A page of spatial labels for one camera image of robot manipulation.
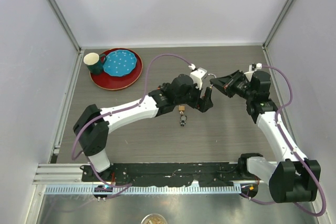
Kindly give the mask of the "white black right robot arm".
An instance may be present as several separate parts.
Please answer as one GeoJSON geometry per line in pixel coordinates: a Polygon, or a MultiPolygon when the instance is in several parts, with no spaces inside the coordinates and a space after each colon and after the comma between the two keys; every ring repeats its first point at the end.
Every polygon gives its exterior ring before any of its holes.
{"type": "Polygon", "coordinates": [[[273,165],[261,156],[252,156],[237,166],[242,179],[256,175],[267,183],[276,203],[314,201],[318,188],[307,168],[319,179],[321,167],[316,160],[309,160],[293,142],[284,126],[278,108],[270,99],[270,74],[261,70],[236,72],[210,83],[222,94],[235,95],[246,100],[246,110],[253,122],[263,132],[275,155],[273,165]]]}

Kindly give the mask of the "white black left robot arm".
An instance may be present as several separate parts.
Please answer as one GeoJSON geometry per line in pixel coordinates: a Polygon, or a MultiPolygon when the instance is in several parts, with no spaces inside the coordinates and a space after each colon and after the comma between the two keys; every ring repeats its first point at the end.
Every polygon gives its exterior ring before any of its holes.
{"type": "Polygon", "coordinates": [[[203,90],[191,77],[181,74],[139,100],[111,108],[100,109],[95,104],[86,107],[73,131],[93,167],[94,176],[105,182],[112,174],[106,154],[110,133],[130,123],[170,113],[179,105],[188,105],[204,113],[213,107],[211,95],[212,87],[203,90]]]}

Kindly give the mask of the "small brass long-shackle padlock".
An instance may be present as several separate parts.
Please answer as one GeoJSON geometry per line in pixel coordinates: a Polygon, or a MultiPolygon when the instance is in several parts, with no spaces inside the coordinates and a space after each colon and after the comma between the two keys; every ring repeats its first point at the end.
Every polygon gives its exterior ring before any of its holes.
{"type": "Polygon", "coordinates": [[[178,110],[179,110],[179,112],[184,112],[185,111],[185,106],[184,105],[179,105],[178,110]]]}

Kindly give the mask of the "keys on small padlock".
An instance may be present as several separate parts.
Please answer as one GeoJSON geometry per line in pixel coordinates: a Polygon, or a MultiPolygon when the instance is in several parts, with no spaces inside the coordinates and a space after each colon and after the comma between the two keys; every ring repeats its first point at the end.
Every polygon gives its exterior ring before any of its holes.
{"type": "Polygon", "coordinates": [[[183,111],[180,112],[180,126],[184,127],[186,125],[187,116],[183,111]]]}

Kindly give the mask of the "blue dotted plate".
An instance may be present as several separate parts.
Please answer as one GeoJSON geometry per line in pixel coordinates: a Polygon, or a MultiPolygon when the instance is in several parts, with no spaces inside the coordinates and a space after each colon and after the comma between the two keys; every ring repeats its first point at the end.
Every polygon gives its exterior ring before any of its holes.
{"type": "Polygon", "coordinates": [[[126,49],[118,49],[106,55],[103,70],[112,77],[123,77],[130,74],[137,65],[135,54],[126,49]]]}

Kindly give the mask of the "red round tray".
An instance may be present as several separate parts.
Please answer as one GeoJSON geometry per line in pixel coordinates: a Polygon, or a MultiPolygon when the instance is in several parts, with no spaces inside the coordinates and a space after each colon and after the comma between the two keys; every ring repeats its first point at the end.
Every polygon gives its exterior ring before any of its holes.
{"type": "MultiPolygon", "coordinates": [[[[114,48],[114,49],[109,49],[102,54],[108,54],[110,52],[113,52],[118,49],[125,49],[125,48],[114,48]]],[[[89,74],[91,80],[95,85],[98,87],[105,89],[105,90],[110,90],[110,91],[117,91],[117,90],[122,90],[125,89],[131,85],[133,85],[140,77],[142,70],[143,70],[143,62],[140,56],[133,50],[131,49],[126,49],[131,52],[133,52],[137,58],[137,63],[135,69],[128,75],[123,76],[123,77],[112,77],[105,73],[99,74],[99,75],[94,75],[94,74],[89,74]]]]}

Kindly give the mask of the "dark green mug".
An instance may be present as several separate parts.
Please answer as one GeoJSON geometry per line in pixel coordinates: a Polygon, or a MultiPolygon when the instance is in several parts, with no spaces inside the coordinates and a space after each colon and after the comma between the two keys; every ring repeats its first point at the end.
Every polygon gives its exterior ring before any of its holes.
{"type": "Polygon", "coordinates": [[[103,73],[103,65],[106,62],[106,54],[98,54],[95,52],[88,53],[84,56],[83,62],[89,69],[91,74],[99,75],[103,73]]]}

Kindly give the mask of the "round metal object bottom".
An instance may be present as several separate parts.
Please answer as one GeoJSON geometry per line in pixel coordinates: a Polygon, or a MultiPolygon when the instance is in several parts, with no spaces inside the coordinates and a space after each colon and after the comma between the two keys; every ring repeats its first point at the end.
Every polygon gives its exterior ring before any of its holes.
{"type": "Polygon", "coordinates": [[[148,214],[143,218],[141,224],[167,224],[167,220],[160,214],[148,214]]]}

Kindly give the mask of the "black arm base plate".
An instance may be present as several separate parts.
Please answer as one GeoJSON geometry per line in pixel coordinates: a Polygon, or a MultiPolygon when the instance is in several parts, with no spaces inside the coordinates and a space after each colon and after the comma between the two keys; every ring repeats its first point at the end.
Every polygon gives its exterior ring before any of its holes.
{"type": "Polygon", "coordinates": [[[83,182],[113,183],[133,187],[189,187],[197,181],[200,187],[232,186],[238,181],[257,180],[237,163],[114,163],[100,172],[99,178],[89,164],[81,165],[83,182]]]}

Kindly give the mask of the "aluminium frame rail front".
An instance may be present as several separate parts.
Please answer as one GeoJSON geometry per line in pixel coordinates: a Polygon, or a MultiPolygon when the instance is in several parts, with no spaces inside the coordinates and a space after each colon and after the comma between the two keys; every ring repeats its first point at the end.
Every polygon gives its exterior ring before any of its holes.
{"type": "Polygon", "coordinates": [[[83,184],[82,164],[39,164],[33,185],[83,184]]]}

